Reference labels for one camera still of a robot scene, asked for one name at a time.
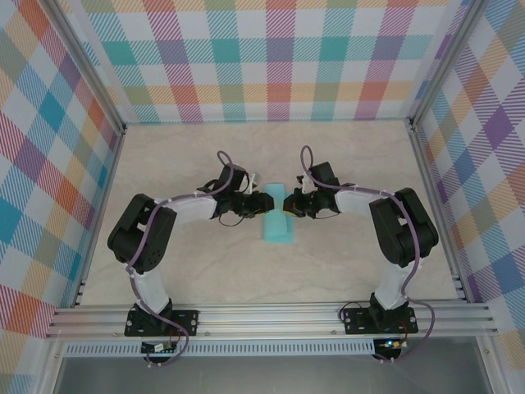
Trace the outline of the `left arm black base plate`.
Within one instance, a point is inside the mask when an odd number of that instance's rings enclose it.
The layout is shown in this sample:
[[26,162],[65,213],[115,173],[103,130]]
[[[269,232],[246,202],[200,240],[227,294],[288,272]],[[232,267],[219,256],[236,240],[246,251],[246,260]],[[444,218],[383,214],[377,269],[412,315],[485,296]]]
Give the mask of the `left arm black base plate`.
[[[161,312],[161,316],[182,326],[190,337],[196,335],[199,324],[198,310],[167,308]],[[125,337],[169,337],[178,335],[179,330],[177,328],[147,313],[137,305],[134,305],[127,314],[124,328]]]

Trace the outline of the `teal paper sheet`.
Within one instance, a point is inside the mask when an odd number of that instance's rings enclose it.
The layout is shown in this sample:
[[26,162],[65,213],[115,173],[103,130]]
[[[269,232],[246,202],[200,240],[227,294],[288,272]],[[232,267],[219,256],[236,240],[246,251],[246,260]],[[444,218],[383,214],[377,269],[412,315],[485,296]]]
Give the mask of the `teal paper sheet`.
[[274,200],[274,209],[263,214],[262,238],[268,243],[294,243],[294,217],[283,210],[284,200],[289,194],[282,183],[271,183],[264,191]]

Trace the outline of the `aluminium side rail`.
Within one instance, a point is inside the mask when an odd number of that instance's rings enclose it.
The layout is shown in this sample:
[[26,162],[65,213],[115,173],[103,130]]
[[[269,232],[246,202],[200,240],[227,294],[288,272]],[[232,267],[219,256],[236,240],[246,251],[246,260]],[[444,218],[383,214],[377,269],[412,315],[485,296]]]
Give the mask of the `aluminium side rail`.
[[81,294],[83,293],[81,288],[87,282],[89,271],[94,260],[94,252],[97,247],[99,234],[102,228],[104,215],[107,209],[107,203],[111,194],[112,183],[116,175],[116,170],[118,167],[127,131],[128,125],[124,123],[117,134],[116,150],[112,156],[109,170],[103,183],[103,190],[99,199],[98,210],[95,212],[94,221],[91,226],[92,230],[89,236],[89,243],[87,244],[87,249],[80,262],[79,267],[75,272],[75,277],[73,284],[71,285],[71,290],[67,293],[67,295],[64,295],[64,299],[62,300],[63,306],[66,306],[67,308],[74,308],[81,302]]
[[436,185],[434,184],[431,176],[430,164],[425,156],[422,142],[418,135],[417,127],[413,125],[410,118],[405,119],[405,125],[410,144],[413,148],[413,153],[418,163],[418,168],[422,177],[422,182],[425,187],[427,198],[430,203],[436,229],[440,237],[440,244],[444,250],[446,261],[450,267],[450,273],[452,275],[454,287],[456,288],[456,293],[458,294],[458,298],[460,300],[464,302],[472,302],[472,294],[468,284],[464,284],[463,269],[459,263],[459,257],[453,245],[449,229],[446,226],[444,209],[442,208],[438,189],[436,188]]

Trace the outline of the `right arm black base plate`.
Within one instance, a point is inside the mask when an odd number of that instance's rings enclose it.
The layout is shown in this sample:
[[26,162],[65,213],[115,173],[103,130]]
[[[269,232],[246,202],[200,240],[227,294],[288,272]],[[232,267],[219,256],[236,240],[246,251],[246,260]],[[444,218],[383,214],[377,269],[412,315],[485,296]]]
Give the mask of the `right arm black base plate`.
[[389,317],[380,328],[373,320],[368,308],[345,308],[341,313],[346,335],[357,334],[414,334],[418,333],[418,322],[413,308],[403,309]]

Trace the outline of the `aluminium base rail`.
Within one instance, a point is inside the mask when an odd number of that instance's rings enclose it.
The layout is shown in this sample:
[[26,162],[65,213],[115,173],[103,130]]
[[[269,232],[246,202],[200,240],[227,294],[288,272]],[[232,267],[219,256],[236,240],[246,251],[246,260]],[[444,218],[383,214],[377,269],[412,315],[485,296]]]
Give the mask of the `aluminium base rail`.
[[[432,301],[428,308],[414,305],[418,333],[432,337],[478,337],[498,333],[489,307],[462,300]],[[340,303],[282,303],[247,305],[174,305],[199,312],[196,338],[207,339],[324,339],[345,336],[339,319]],[[124,338],[129,305],[81,305],[57,309],[48,329],[49,340]]]

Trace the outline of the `aluminium frame post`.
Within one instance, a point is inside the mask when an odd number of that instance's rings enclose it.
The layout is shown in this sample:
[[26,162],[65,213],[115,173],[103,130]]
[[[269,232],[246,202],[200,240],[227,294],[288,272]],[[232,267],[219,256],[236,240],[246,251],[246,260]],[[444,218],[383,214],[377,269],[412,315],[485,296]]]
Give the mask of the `aluminium frame post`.
[[407,125],[411,133],[415,133],[418,130],[422,119],[431,109],[438,91],[458,61],[459,55],[490,1],[468,0],[466,5],[459,5],[454,19],[450,22],[452,33],[446,33],[441,41],[440,47],[436,51],[438,58],[433,61],[436,65],[431,66],[428,70],[430,74],[423,80],[422,85],[424,87],[419,90],[413,109],[410,110],[407,117]]
[[93,63],[90,61],[84,46],[78,39],[73,27],[62,10],[58,0],[37,0],[46,16],[56,29],[62,42],[65,44],[72,60],[77,65],[80,74],[86,79],[94,97],[108,117],[111,124],[116,127],[120,135],[126,133],[126,124],[116,109],[109,93],[98,76]]

